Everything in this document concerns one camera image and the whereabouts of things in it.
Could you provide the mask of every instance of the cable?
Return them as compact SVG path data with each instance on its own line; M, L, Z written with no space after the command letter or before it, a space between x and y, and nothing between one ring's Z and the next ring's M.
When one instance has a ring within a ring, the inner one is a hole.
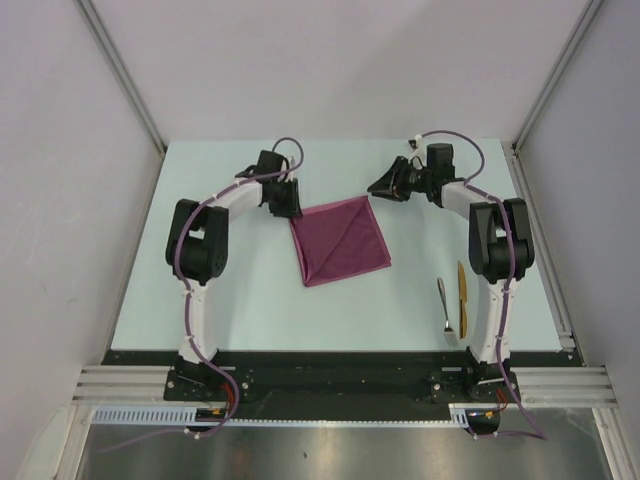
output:
M509 394L515 400L516 405L518 406L518 409L520 410L522 415L527 419L527 422L529 423L531 428L535 430L535 433L525 432L520 430L509 430L509 431L503 431L503 432L496 432L495 434L489 434L489 435L476 435L475 433L473 433L473 430L471 430L471 427L469 427L469 431L473 435L474 439L478 437L527 436L527 437L537 438L539 440L545 440L545 441L549 440L547 435L543 432L542 428L540 428L540 426L536 422L535 418L533 418L533 415L531 415L531 413L526 408L524 408L524 405L522 405L522 401L516 394L514 388L511 386L511 381L509 380L509 376L507 375L507 372L504 369L504 365L502 364L502 337L504 336L504 331L507 326L507 315L509 312L509 287L511 286L511 282L513 281L513 278L515 277L515 273L516 273L516 253L515 253L515 247L513 245L513 238L511 237L511 234L512 234L511 225L509 223L509 216L507 215L507 210L501 199L485 192L484 190L474 187L469 183L471 180L473 180L478 175L480 175L480 173L482 173L482 171L484 170L484 166L486 164L484 152L482 151L480 146L476 142L474 142L471 138L467 137L466 135L463 135L461 133L454 132L451 130L433 130L433 131L422 134L422 138L430 137L432 135L439 135L439 134L453 135L454 137L462 138L463 140L473 145L473 147L478 151L478 153L480 154L480 167L478 168L478 170L476 170L476 172L466 177L463 181L463 184L465 188L471 190L474 193L482 195L487 200L494 202L496 205L498 205L498 208L500 209L500 215L502 217L502 223L504 224L504 230L507 237L507 246L509 248L509 275L507 277L507 281L505 282L504 290L502 292L503 293L502 312L500 314L500 328L498 329L498 337L496 340L496 358L498 360L498 367L500 368L500 374L502 375L504 383L507 386L507 390L509 391Z
M178 242L176 244L176 250L175 250L175 255L174 255L174 266L175 266L176 275L182 281L182 283L184 284L184 286L186 288L186 291L187 291L187 294L185 295L185 302L184 302L184 326L185 326L185 331L186 331L187 337L189 338L189 345L191 346L191 348L193 349L194 353L196 354L196 356L198 357L198 359L202 363L204 363L207 367L209 367L214 372L216 372L219 375L221 375L222 377L224 377L225 380L227 380L227 382L231 385L231 389L233 391L233 396L232 396L233 403L231 405L231 409L227 412L227 416L225 418L221 419L220 422L218 422L216 425L211 427L209 430L206 430L205 432L196 433L194 435L194 438L196 438L196 439L209 437L209 436L213 435L220 428L222 428L222 426L225 423L227 423L229 420L231 420L233 415L236 413L236 410L238 409L238 403L240 402L240 390L238 388L238 384L233 379L233 377L231 375L229 375L227 372L225 372L224 370L222 370L221 368L219 368L216 365L214 365L208 358L206 358L202 354L200 349L198 348L198 345L196 345L195 341L193 340L193 331L191 330L191 321L190 321L190 318L189 318L189 310L190 310L190 306L191 306L191 296L192 296L193 290L191 288L191 283L189 283L189 280L184 276L184 274L182 273L182 269L180 268L180 256L182 254L182 247L184 245L184 240L185 240L185 238L186 238L186 236L187 236L187 234L189 232L189 229L190 229L191 225L195 221L196 217L200 214L200 212L205 207L207 207L208 205L212 204L216 200L224 197L225 195L229 194L230 192L232 192L236 188L238 188L238 187L240 187L242 185L246 185L247 183L256 182L258 180L265 180L265 179L268 179L268 178L279 177L281 175L285 175L286 176L289 173L293 172L294 170L297 170L298 168L300 168L302 166L302 164L304 163L304 149L302 148L302 145L300 144L300 142L298 140L296 140L295 138L292 138L292 137L282 137L282 138L280 138L279 140L277 140L273 144L273 147L271 148L271 151L275 152L276 148L282 142L285 142L285 141L292 142L298 147L298 150L300 151L300 161L299 162L297 162L293 167L287 168L286 170L283 170L283 171L280 171L280 172L267 173L267 174L263 174L263 175L256 175L255 177L251 177L251 178L244 178L244 179L242 179L242 180L240 180L240 181L238 181L236 183L233 183L233 184L229 185L228 187L226 187L224 190L222 190L218 194L213 195L212 197L209 197L208 199L200 202L198 204L198 206L193 210L193 212L191 213L189 218L187 218L187 221L185 222L184 226L182 227L182 231L180 232L180 235L178 237ZM112 446L107 447L107 448L99 449L99 450L97 450L97 453L112 452L114 450L118 450L118 449L123 448L123 447L134 445L134 444L136 444L138 442L141 442L143 440L146 440L148 438L156 437L156 436L159 436L159 435L164 435L164 434L167 434L167 433L189 433L189 430L188 429L183 429L183 428L166 428L166 429L162 429L162 430L156 430L154 432L150 432L150 433L147 433L145 435L141 435L139 437L132 438L132 439L127 440L125 442L122 442L122 443L119 443L119 444L116 444L116 445L112 445Z

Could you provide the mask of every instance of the folded cloth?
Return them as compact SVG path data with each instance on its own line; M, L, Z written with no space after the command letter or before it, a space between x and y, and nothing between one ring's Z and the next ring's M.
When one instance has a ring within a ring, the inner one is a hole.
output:
M391 266L367 196L304 209L291 232L305 287Z

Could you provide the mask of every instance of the white wall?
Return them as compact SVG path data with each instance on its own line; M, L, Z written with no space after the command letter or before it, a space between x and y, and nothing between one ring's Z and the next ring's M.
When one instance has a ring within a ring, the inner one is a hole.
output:
M586 3L95 0L172 140L512 140Z
M0 7L0 478L99 356L159 159L73 2Z
M608 2L523 150L590 363L640 445L640 2Z

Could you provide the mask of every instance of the knife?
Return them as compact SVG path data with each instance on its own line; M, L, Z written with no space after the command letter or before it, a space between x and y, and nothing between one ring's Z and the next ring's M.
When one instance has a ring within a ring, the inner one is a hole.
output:
M467 276L462 263L458 262L458 293L460 297L460 339L467 336Z

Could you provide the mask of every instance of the metal spatula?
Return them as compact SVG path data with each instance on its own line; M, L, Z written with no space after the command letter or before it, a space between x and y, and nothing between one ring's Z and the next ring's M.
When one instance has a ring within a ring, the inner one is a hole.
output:
M444 282L441 277L438 277L438 291L440 292L440 299L442 300L442 306L444 307L444 338L450 347L458 346L458 338L456 332L449 325L449 312L447 310L447 294L444 291Z

